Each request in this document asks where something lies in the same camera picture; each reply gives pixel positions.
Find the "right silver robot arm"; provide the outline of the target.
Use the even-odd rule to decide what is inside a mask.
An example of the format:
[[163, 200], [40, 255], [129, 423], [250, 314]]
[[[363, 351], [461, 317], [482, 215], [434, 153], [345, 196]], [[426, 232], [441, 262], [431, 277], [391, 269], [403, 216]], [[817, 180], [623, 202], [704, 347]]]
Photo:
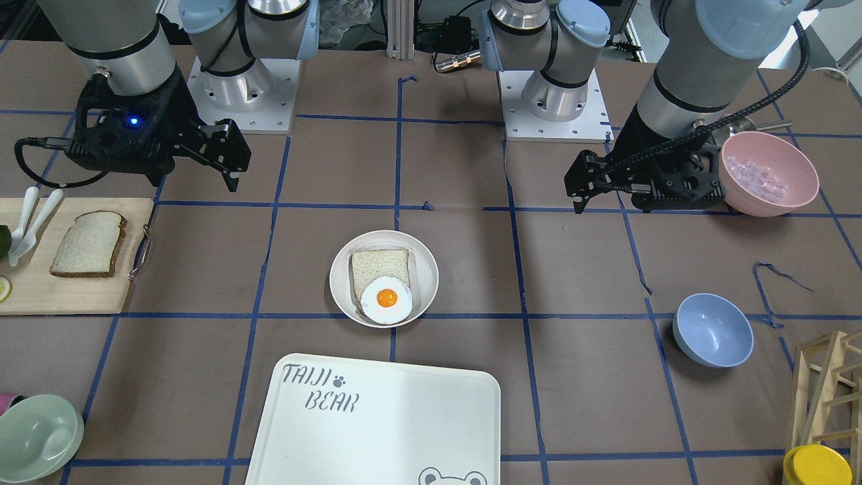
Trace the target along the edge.
[[182, 157], [215, 169], [236, 191], [251, 150], [234, 117], [276, 100], [265, 59], [311, 59], [319, 46], [317, 1], [182, 1], [202, 94], [222, 112], [207, 121], [151, 3], [39, 6], [90, 76], [68, 138], [25, 138], [13, 148], [22, 171], [52, 189], [85, 187], [108, 174], [139, 174], [157, 187]]

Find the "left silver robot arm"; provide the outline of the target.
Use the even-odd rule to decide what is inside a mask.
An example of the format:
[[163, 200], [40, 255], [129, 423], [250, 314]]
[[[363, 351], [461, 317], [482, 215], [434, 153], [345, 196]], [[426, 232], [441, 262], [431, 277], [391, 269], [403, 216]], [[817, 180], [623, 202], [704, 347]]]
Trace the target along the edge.
[[[643, 212], [706, 209], [725, 199], [715, 130], [784, 96], [809, 67], [809, 41], [798, 20], [807, 10], [843, 1], [653, 1], [653, 18], [669, 43], [652, 79], [607, 156], [584, 150], [564, 175], [576, 213], [595, 196], [623, 191]], [[789, 30], [797, 33], [799, 67], [788, 82], [725, 115], [745, 83]], [[588, 80], [610, 36], [610, 20], [591, 1], [492, 1], [478, 34], [490, 71], [528, 71], [521, 98], [540, 119], [575, 119]]]

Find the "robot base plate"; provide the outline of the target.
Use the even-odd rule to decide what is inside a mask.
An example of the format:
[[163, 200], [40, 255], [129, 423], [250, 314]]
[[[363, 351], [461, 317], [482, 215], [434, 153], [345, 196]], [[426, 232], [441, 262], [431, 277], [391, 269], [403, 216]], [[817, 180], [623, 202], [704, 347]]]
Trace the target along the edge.
[[298, 59], [258, 59], [246, 73], [220, 77], [195, 59], [187, 82], [206, 124], [232, 119], [244, 134], [289, 135], [300, 71]]
[[595, 71], [576, 88], [548, 83], [538, 71], [498, 73], [500, 101], [509, 141], [603, 143], [611, 123]]

